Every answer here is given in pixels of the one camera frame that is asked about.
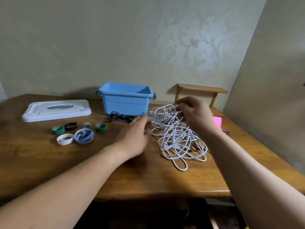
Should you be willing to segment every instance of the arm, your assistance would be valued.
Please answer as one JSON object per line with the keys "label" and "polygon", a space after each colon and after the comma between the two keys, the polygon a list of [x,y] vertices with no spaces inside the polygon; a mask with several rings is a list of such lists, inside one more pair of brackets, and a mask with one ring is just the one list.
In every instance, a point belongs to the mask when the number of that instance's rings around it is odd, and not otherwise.
{"label": "arm", "polygon": [[0,208],[0,228],[73,228],[110,174],[143,152],[149,119],[137,117],[116,142]]}
{"label": "arm", "polygon": [[305,228],[305,196],[221,132],[206,103],[193,97],[185,97],[177,103],[188,125],[210,148],[251,229]]}

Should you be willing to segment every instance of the green velcro strap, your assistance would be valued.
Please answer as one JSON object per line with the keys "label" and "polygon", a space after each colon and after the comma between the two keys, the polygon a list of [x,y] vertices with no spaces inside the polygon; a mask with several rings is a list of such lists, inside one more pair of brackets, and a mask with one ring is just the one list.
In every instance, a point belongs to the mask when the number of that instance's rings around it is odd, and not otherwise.
{"label": "green velcro strap", "polygon": [[95,125],[95,130],[96,130],[97,132],[106,131],[106,130],[107,130],[107,125],[104,124],[104,123],[97,123],[97,124]]}
{"label": "green velcro strap", "polygon": [[55,135],[63,134],[65,132],[65,127],[63,126],[56,126],[52,128],[52,133]]}

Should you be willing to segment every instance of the blue plastic bin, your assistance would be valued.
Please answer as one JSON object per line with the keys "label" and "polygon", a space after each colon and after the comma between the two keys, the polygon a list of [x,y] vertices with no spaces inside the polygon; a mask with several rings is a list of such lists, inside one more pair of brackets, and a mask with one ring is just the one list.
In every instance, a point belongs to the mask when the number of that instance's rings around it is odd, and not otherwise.
{"label": "blue plastic bin", "polygon": [[149,100],[155,99],[149,86],[133,84],[106,83],[95,94],[103,97],[104,111],[108,115],[117,111],[129,116],[143,116],[147,112]]}

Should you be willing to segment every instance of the tabletop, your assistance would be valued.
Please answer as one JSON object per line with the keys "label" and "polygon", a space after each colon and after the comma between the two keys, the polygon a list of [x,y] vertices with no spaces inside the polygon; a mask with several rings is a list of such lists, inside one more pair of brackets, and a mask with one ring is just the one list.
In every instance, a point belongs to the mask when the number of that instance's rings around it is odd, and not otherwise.
{"label": "tabletop", "polygon": [[[70,122],[91,127],[107,122],[102,100],[89,99],[92,114],[59,120],[22,122],[32,102],[71,100],[70,97],[25,94],[0,104],[0,200],[13,199],[63,173],[112,144],[123,123],[112,122],[105,132],[95,132],[87,145],[59,146],[51,128]],[[150,104],[149,108],[160,106]],[[227,117],[222,128],[258,162],[305,194],[305,177],[250,136]],[[212,156],[206,162],[187,161],[188,170],[178,171],[160,155],[157,140],[151,137],[143,154],[118,167],[102,186],[96,199],[142,199],[159,197],[229,197],[230,191]]]}

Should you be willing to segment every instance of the bundled black cable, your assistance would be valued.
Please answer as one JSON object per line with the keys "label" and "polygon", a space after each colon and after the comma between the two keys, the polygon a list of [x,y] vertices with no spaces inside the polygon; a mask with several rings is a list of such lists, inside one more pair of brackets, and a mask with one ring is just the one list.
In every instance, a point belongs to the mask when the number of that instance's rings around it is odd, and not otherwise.
{"label": "bundled black cable", "polygon": [[135,116],[121,115],[120,113],[113,111],[112,113],[110,113],[110,116],[108,117],[108,123],[116,120],[124,120],[130,123],[132,122],[133,119],[135,119]]}

